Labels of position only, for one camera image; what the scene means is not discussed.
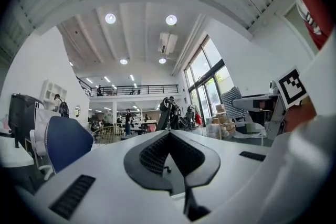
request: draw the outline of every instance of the recessed light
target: recessed light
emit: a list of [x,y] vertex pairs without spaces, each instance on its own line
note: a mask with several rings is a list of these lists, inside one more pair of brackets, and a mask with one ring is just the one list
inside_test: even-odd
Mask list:
[[175,25],[177,23],[177,18],[175,15],[169,15],[167,18],[166,18],[166,23],[168,25]]
[[116,18],[115,18],[115,16],[114,16],[114,14],[112,14],[112,13],[109,13],[109,14],[106,14],[106,16],[105,16],[105,21],[108,23],[108,24],[114,24],[116,21]]

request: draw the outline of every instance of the blue chair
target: blue chair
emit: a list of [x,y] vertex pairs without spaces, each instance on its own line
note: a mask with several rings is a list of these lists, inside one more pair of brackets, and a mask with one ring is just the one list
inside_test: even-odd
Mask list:
[[56,174],[88,153],[93,137],[77,120],[53,116],[46,128],[45,144]]

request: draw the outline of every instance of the white shelving unit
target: white shelving unit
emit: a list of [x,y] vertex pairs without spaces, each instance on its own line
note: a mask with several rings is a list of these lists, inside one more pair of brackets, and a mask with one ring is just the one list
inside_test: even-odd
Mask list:
[[56,94],[60,95],[60,98],[64,101],[67,96],[67,90],[63,89],[60,85],[57,85],[50,80],[45,80],[42,86],[40,100],[43,101],[45,109],[52,110],[54,106],[54,97]]

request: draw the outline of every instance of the black bag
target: black bag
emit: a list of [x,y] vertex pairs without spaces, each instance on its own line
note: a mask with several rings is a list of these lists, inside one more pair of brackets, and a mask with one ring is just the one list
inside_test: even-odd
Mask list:
[[63,102],[61,98],[61,104],[59,105],[59,113],[61,114],[61,117],[68,118],[69,117],[69,108],[66,102]]

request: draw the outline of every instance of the black railing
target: black railing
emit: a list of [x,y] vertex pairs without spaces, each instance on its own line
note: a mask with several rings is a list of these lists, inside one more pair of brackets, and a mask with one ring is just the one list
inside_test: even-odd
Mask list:
[[142,86],[119,86],[119,87],[101,87],[99,94],[98,88],[91,89],[89,96],[109,96],[109,95],[138,95],[138,94],[159,94],[165,93],[173,95],[178,93],[178,85],[142,85]]
[[91,90],[92,88],[90,86],[88,86],[84,81],[82,81],[80,78],[76,77],[79,85],[82,87],[83,91],[85,92],[85,94],[87,96],[91,96]]

